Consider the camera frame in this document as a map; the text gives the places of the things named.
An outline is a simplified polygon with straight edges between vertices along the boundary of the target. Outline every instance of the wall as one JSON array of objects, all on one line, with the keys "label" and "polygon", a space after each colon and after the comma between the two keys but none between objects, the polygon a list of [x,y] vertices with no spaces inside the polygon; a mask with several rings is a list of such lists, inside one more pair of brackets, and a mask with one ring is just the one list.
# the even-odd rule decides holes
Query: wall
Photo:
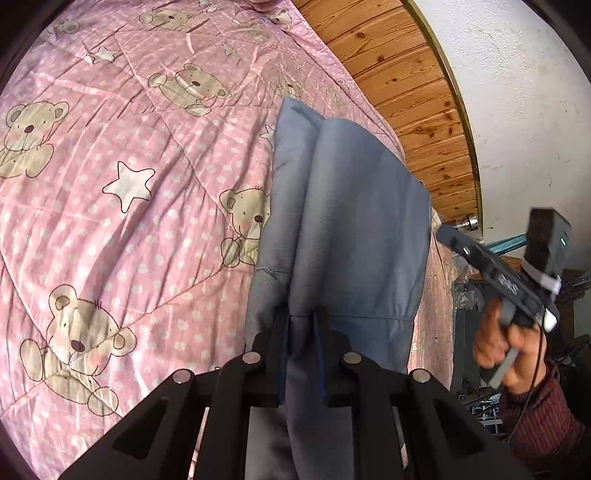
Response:
[{"label": "wall", "polygon": [[485,241],[523,233],[532,206],[573,226],[568,264],[591,268],[591,84],[519,0],[415,0],[459,85],[480,169]]}]

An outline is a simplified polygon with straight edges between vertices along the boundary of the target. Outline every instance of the wooden trim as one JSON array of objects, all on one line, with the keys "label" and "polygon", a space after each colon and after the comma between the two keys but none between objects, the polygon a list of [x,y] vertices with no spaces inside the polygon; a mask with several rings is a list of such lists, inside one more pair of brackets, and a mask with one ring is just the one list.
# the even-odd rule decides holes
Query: wooden trim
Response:
[{"label": "wooden trim", "polygon": [[464,100],[462,99],[462,94],[458,87],[456,78],[453,74],[452,67],[449,64],[447,57],[445,56],[443,48],[437,40],[437,37],[435,36],[433,29],[431,29],[423,13],[415,3],[415,0],[402,0],[402,4],[404,8],[406,8],[408,12],[413,16],[418,27],[421,29],[421,32],[423,32],[425,40],[427,40],[427,43],[431,47],[433,54],[439,62],[439,65],[441,65],[441,69],[447,80],[447,84],[449,85],[449,88],[452,91],[452,96],[456,103],[457,113],[459,115],[460,121],[462,122],[464,135],[466,136],[468,152],[470,155],[470,162],[472,163],[472,172],[474,174],[474,185],[476,189],[476,204],[478,206],[478,220],[480,228],[482,228],[482,191],[480,188],[480,172],[478,170],[476,146],[474,145],[474,137],[472,136],[472,129],[470,128],[470,121],[468,118],[468,113],[466,111],[466,105],[464,104]]}]

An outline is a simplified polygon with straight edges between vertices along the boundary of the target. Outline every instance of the folded gray cloth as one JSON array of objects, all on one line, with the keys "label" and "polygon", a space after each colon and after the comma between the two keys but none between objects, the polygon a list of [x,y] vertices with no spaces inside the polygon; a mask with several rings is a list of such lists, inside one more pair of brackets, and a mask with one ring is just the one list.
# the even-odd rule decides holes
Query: folded gray cloth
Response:
[{"label": "folded gray cloth", "polygon": [[350,409],[322,405],[310,315],[327,307],[353,350],[406,372],[430,211],[424,186],[371,133],[284,100],[246,342],[250,349],[287,302],[285,405],[252,409],[246,479],[353,479]]}]

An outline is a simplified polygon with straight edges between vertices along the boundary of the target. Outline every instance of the white star print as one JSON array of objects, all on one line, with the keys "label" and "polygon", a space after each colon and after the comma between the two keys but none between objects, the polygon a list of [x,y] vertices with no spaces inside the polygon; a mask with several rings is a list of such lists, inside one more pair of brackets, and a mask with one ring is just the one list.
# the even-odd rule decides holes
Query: white star print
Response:
[{"label": "white star print", "polygon": [[145,170],[131,170],[123,162],[117,162],[119,178],[103,187],[103,193],[111,193],[121,201],[121,212],[127,213],[134,199],[150,200],[152,193],[147,183],[156,173],[151,168]]},{"label": "white star print", "polygon": [[108,48],[101,47],[96,52],[88,52],[86,56],[92,58],[92,63],[98,63],[101,60],[109,62],[115,61],[115,55],[121,53],[120,50],[109,50]]},{"label": "white star print", "polygon": [[223,48],[223,52],[226,54],[226,57],[229,57],[230,55],[236,55],[236,50],[234,50],[230,45],[226,45],[224,42],[217,44],[216,47]]},{"label": "white star print", "polygon": [[271,144],[271,151],[275,151],[275,129],[273,127],[269,127],[269,125],[265,125],[265,133],[260,134],[259,137],[264,138]]}]

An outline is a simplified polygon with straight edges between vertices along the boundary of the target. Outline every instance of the human hand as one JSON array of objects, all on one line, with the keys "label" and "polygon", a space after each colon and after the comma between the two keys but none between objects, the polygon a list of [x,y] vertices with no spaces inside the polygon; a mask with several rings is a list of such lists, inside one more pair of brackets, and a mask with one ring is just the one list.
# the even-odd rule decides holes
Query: human hand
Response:
[{"label": "human hand", "polygon": [[[505,359],[505,354],[511,347],[517,348],[519,355],[513,366],[503,377],[502,382],[511,393],[519,395],[529,391],[531,381],[534,378],[540,348],[540,327],[536,325],[535,328],[531,329],[512,324],[507,330],[503,330],[499,324],[501,311],[501,301],[498,299],[492,300],[488,312],[480,320],[480,328],[476,332],[472,352],[478,365],[484,368],[493,368]],[[537,387],[546,376],[545,352],[546,338],[544,336],[540,367],[538,368],[534,387]]]}]

